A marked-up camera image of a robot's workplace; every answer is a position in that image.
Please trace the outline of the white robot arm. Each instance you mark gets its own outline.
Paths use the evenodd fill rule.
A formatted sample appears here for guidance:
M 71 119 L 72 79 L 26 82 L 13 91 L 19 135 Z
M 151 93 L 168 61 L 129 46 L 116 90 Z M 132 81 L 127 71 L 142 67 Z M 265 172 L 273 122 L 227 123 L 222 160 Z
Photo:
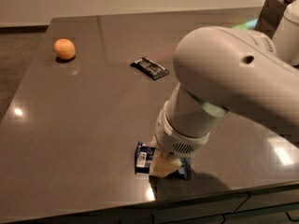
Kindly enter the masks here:
M 166 177 L 206 144 L 229 114 L 298 142 L 298 5 L 289 4 L 274 37 L 252 30 L 203 27 L 178 43 L 178 85 L 156 121 L 149 173 Z

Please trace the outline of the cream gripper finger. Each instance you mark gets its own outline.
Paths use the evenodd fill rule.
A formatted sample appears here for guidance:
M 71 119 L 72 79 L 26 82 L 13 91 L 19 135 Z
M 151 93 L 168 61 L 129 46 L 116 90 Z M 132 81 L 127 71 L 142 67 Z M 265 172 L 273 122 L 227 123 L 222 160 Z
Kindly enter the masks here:
M 149 174 L 151 176 L 165 178 L 180 168 L 180 159 L 164 152 L 158 145 L 155 137 L 152 138 L 149 146 L 155 148 L 149 168 Z

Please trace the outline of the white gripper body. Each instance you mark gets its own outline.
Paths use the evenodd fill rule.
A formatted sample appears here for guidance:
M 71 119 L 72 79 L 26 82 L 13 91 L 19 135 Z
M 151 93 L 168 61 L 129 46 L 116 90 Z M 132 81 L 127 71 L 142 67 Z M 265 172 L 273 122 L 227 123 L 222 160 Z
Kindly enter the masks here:
M 155 137 L 158 147 L 163 152 L 180 158 L 189 158 L 206 144 L 209 133 L 203 137 L 188 137 L 179 133 L 168 121 L 164 106 L 156 120 Z

